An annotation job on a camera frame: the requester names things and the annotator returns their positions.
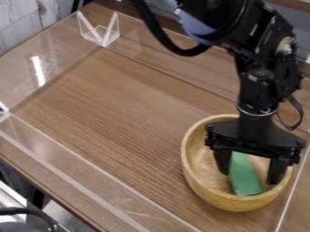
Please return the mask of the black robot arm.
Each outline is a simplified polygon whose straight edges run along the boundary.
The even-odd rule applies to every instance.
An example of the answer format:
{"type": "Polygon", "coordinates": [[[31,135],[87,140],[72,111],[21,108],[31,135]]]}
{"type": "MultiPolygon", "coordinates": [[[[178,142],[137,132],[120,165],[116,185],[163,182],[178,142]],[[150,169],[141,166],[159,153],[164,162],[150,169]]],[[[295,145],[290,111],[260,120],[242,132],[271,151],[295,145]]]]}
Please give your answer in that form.
{"type": "Polygon", "coordinates": [[[206,46],[222,45],[235,60],[239,116],[204,126],[218,169],[228,173],[235,151],[268,158],[266,182],[274,185],[305,148],[291,134],[296,126],[272,121],[283,101],[303,109],[294,98],[303,76],[292,26],[263,0],[176,0],[175,14],[187,35],[206,46]]]}

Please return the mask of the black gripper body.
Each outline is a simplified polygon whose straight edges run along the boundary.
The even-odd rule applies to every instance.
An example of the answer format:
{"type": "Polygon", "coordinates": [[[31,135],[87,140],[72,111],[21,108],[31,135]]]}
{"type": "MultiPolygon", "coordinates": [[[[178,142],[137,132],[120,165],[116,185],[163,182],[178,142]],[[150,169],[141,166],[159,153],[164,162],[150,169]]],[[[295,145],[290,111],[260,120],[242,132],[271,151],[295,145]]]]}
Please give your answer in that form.
{"type": "Polygon", "coordinates": [[[274,123],[278,111],[260,114],[240,111],[230,119],[207,122],[206,146],[214,151],[215,146],[231,149],[267,159],[284,159],[290,165],[301,161],[305,140],[279,128],[274,123]]]}

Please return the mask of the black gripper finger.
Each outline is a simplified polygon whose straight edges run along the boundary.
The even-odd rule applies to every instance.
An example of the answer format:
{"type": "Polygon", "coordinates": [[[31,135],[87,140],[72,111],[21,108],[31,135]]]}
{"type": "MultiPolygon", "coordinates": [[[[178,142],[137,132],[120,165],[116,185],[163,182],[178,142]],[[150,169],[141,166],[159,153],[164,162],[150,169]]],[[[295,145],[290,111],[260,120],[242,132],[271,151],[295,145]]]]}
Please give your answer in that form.
{"type": "Polygon", "coordinates": [[[215,163],[222,174],[228,174],[232,150],[220,146],[212,148],[215,163]]]}
{"type": "Polygon", "coordinates": [[[290,164],[291,162],[287,159],[270,160],[266,178],[266,182],[268,185],[276,185],[283,180],[290,164]]]}

